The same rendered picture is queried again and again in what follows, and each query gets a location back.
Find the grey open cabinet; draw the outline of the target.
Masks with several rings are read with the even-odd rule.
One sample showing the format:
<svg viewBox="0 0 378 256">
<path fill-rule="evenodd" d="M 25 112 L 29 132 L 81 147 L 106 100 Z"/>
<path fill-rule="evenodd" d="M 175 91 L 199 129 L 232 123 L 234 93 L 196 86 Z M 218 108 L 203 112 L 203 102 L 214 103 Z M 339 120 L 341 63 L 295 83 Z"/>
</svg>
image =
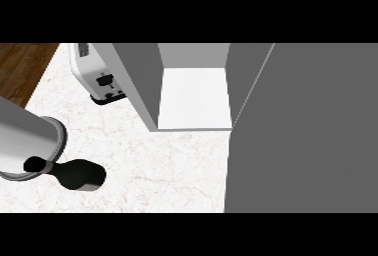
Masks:
<svg viewBox="0 0 378 256">
<path fill-rule="evenodd" d="M 271 43 L 93 45 L 150 131 L 229 131 Z"/>
</svg>

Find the dark grey cabinet door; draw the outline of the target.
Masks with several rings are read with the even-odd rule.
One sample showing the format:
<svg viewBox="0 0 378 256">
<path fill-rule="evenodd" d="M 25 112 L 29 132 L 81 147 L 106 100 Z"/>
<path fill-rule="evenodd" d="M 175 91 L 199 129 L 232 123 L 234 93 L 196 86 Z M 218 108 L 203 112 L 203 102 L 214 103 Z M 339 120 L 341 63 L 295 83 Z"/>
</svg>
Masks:
<svg viewBox="0 0 378 256">
<path fill-rule="evenodd" d="M 378 212 L 378 44 L 273 47 L 229 146 L 227 212 Z"/>
</svg>

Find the dark green wine bottle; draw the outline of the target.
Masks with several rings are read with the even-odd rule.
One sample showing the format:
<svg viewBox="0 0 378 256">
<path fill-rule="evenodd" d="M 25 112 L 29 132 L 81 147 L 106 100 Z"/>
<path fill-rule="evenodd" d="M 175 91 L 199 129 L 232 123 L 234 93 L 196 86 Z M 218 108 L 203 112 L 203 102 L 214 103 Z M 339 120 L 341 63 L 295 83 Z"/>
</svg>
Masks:
<svg viewBox="0 0 378 256">
<path fill-rule="evenodd" d="M 53 176 L 62 187 L 74 191 L 96 191 L 106 179 L 105 168 L 84 159 L 56 163 L 31 156 L 23 162 L 23 170 L 28 173 Z"/>
</svg>

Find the white toaster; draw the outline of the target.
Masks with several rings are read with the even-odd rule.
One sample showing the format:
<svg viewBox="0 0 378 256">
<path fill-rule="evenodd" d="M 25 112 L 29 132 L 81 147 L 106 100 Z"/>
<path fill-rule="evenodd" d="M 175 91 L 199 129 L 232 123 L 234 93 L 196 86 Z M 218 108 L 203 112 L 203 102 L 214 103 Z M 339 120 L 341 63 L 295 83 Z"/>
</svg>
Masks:
<svg viewBox="0 0 378 256">
<path fill-rule="evenodd" d="M 113 75 L 91 43 L 69 43 L 72 74 L 97 105 L 106 105 L 125 98 Z"/>
</svg>

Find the pale grey cylindrical appliance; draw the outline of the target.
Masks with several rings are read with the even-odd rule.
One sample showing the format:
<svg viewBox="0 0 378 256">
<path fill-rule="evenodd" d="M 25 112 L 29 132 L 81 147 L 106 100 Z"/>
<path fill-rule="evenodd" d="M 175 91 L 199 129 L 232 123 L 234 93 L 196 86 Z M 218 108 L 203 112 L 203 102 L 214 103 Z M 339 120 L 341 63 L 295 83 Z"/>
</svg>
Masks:
<svg viewBox="0 0 378 256">
<path fill-rule="evenodd" d="M 40 173 L 23 170 L 23 162 L 38 156 L 56 162 L 66 145 L 68 133 L 62 122 L 37 116 L 0 96 L 0 177 L 26 181 Z"/>
</svg>

